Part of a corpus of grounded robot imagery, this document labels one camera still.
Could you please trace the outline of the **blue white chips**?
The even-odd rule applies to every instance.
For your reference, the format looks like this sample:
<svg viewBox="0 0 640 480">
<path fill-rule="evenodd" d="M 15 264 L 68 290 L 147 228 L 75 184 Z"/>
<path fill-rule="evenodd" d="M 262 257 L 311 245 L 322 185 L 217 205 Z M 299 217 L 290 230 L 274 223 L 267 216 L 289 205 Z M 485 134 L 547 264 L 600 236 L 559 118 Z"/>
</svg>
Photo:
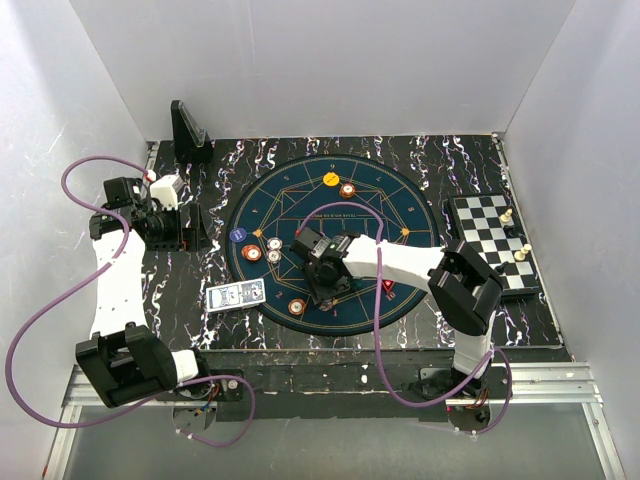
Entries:
<svg viewBox="0 0 640 480">
<path fill-rule="evenodd" d="M 282 241 L 278 238 L 271 238 L 267 242 L 269 250 L 280 250 L 282 248 Z"/>
</svg>

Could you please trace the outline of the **red yellow chips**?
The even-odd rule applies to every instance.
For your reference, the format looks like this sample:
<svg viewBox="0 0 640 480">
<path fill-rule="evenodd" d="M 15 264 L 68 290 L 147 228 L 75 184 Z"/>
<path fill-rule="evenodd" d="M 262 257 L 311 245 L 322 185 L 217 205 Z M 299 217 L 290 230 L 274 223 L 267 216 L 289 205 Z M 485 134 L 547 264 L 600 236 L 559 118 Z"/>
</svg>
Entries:
<svg viewBox="0 0 640 480">
<path fill-rule="evenodd" d="M 355 186 L 353 184 L 344 183 L 341 186 L 339 193 L 340 193 L 340 196 L 342 198 L 349 199 L 349 198 L 352 198 L 355 195 L 356 189 L 355 189 Z"/>
<path fill-rule="evenodd" d="M 242 248 L 241 254 L 247 261 L 256 262 L 262 257 L 262 250 L 255 244 L 248 244 Z"/>
</svg>

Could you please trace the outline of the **purple small blind button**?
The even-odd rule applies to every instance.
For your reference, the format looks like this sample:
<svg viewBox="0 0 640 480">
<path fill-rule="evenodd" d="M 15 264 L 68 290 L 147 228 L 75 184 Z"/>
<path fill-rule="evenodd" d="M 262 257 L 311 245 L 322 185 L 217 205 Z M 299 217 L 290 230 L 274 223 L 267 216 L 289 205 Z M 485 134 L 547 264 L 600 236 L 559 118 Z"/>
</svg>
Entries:
<svg viewBox="0 0 640 480">
<path fill-rule="evenodd" d="M 236 227 L 230 230 L 229 239 L 232 243 L 242 243 L 247 239 L 248 233 L 242 227 Z"/>
</svg>

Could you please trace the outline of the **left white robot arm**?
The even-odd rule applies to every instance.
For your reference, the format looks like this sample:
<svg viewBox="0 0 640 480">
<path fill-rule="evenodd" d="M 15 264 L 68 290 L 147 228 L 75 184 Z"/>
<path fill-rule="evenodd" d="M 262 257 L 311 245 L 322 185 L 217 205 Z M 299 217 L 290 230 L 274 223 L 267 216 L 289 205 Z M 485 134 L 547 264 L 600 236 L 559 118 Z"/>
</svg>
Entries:
<svg viewBox="0 0 640 480">
<path fill-rule="evenodd" d="M 192 349 L 173 351 L 146 321 L 142 264 L 146 251 L 194 252 L 211 245 L 201 209 L 182 211 L 185 185 L 178 174 L 145 184 L 140 178 L 104 182 L 105 203 L 91 216 L 96 260 L 107 270 L 97 279 L 96 313 L 89 338 L 76 346 L 76 361 L 103 403 L 114 408 L 179 387 L 193 400 L 213 386 Z"/>
</svg>

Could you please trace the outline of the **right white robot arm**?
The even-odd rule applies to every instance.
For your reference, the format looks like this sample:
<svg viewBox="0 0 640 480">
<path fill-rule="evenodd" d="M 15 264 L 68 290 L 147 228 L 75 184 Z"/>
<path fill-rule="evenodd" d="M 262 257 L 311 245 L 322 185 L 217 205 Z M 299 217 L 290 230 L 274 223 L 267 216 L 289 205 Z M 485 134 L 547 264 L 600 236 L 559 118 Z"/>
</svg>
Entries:
<svg viewBox="0 0 640 480">
<path fill-rule="evenodd" d="M 489 375 L 480 363 L 490 350 L 504 280 L 469 243 L 413 247 L 360 234 L 330 238 L 305 227 L 289 250 L 302 261 L 317 305 L 333 299 L 352 279 L 382 279 L 429 291 L 454 331 L 454 389 L 469 398 L 486 389 Z"/>
</svg>

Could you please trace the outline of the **yellow round dealer button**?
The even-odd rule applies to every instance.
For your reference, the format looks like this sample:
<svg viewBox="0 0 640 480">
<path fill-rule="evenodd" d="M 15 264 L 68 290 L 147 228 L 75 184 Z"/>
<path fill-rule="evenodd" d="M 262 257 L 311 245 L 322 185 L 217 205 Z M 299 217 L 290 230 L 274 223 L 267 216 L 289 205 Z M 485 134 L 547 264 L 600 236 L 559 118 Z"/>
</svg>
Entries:
<svg viewBox="0 0 640 480">
<path fill-rule="evenodd" d="M 323 183 L 326 186 L 334 187 L 334 186 L 337 186 L 340 183 L 340 178 L 335 172 L 327 172 L 323 176 Z"/>
</svg>

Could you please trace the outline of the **red yellow chip stack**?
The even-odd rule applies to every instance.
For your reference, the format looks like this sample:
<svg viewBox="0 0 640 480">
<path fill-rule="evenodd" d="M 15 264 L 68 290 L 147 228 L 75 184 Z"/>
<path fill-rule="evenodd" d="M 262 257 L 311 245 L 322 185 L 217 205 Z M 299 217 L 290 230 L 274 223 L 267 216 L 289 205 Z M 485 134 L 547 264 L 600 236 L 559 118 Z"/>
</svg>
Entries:
<svg viewBox="0 0 640 480">
<path fill-rule="evenodd" d="M 301 315 L 306 308 L 306 303 L 302 299 L 293 299 L 288 304 L 288 311 L 291 315 Z"/>
</svg>

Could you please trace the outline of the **blue white chip stack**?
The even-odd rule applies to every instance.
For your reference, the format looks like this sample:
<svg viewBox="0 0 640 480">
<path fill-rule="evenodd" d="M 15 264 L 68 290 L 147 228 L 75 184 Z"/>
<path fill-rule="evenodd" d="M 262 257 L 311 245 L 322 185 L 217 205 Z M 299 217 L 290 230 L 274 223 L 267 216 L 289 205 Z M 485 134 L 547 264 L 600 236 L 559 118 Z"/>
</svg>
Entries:
<svg viewBox="0 0 640 480">
<path fill-rule="evenodd" d="M 332 299 L 329 299 L 329 300 L 324 300 L 323 302 L 321 302 L 321 303 L 318 305 L 318 308 L 319 308 L 321 311 L 329 311 L 329 310 L 331 310 L 331 309 L 333 308 L 333 306 L 334 306 L 334 302 L 333 302 L 333 300 L 332 300 Z"/>
</svg>

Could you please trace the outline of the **red black triangle marker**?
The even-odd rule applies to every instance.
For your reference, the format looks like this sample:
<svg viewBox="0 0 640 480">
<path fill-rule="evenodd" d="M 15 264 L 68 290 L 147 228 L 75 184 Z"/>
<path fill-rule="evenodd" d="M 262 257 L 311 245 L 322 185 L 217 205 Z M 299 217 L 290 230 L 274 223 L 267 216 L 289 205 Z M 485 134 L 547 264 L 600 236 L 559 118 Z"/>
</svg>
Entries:
<svg viewBox="0 0 640 480">
<path fill-rule="evenodd" d="M 391 280 L 384 280 L 382 282 L 382 286 L 383 286 L 383 289 L 385 291 L 386 298 L 388 300 L 393 300 L 395 298 L 395 296 L 396 296 L 396 294 L 394 292 L 394 285 L 395 285 L 395 283 L 393 281 L 391 281 Z"/>
</svg>

